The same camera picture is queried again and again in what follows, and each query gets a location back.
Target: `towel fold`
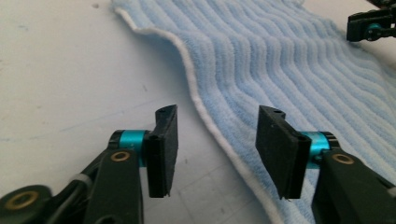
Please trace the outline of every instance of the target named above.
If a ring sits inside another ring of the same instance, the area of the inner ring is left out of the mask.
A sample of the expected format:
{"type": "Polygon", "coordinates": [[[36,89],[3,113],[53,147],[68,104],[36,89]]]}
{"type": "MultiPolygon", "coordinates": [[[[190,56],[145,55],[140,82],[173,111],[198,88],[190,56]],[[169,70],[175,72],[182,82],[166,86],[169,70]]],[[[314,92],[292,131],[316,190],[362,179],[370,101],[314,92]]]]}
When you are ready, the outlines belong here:
{"type": "Polygon", "coordinates": [[[254,146],[259,105],[301,131],[334,133],[342,148],[396,182],[396,75],[293,0],[115,0],[143,35],[180,51],[206,127],[274,223],[312,223],[318,171],[301,200],[280,201],[254,146]]]}

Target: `towel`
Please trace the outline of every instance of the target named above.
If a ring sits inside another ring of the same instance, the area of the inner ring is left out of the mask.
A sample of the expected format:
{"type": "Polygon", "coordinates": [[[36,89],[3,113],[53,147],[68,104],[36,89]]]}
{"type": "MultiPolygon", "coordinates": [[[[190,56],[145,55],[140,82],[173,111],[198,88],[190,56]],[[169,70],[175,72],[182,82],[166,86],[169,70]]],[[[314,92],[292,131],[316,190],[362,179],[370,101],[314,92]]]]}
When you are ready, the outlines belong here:
{"type": "Polygon", "coordinates": [[[207,129],[273,223],[313,223],[318,170],[302,199],[279,200],[255,148],[259,105],[299,131],[329,131],[396,182],[396,75],[296,0],[114,0],[141,35],[170,40],[207,129]]]}

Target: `blue and white striped towel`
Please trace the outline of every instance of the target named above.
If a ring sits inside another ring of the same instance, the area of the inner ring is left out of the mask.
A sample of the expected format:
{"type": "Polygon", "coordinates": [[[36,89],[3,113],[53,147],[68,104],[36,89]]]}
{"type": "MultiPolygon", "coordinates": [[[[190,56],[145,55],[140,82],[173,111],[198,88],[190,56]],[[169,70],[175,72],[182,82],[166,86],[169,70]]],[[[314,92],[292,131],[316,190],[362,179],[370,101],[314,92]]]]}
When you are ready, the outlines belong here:
{"type": "Polygon", "coordinates": [[[313,222],[318,171],[301,200],[280,201],[255,149],[259,105],[297,130],[334,133],[343,149],[396,182],[396,74],[293,0],[115,0],[143,35],[180,51],[210,132],[274,223],[313,222]]]}

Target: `blue towel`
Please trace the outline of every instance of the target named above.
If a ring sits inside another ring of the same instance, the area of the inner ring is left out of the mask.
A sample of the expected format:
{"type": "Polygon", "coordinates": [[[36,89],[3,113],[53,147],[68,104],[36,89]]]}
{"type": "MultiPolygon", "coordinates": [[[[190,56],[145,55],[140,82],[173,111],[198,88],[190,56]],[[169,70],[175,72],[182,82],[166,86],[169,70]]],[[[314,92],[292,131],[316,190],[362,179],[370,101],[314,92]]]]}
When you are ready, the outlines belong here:
{"type": "Polygon", "coordinates": [[[180,51],[208,130],[274,223],[312,223],[318,171],[280,201],[254,146],[259,105],[300,131],[329,131],[396,182],[396,75],[296,0],[115,0],[131,28],[180,51]]]}

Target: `white table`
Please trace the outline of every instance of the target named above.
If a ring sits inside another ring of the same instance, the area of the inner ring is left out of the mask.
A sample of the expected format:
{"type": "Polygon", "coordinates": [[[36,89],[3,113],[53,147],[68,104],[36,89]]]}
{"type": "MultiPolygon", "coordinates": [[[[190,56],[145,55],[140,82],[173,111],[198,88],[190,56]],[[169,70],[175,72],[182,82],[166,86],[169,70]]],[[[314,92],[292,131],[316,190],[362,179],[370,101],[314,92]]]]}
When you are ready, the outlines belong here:
{"type": "MultiPolygon", "coordinates": [[[[262,207],[200,120],[169,44],[134,34],[108,0],[0,1],[0,197],[68,183],[118,129],[152,130],[178,105],[179,152],[170,198],[150,199],[147,223],[260,223],[262,207]]],[[[307,0],[346,30],[363,0],[307,0]]],[[[363,43],[396,64],[396,40],[363,43]]]]}

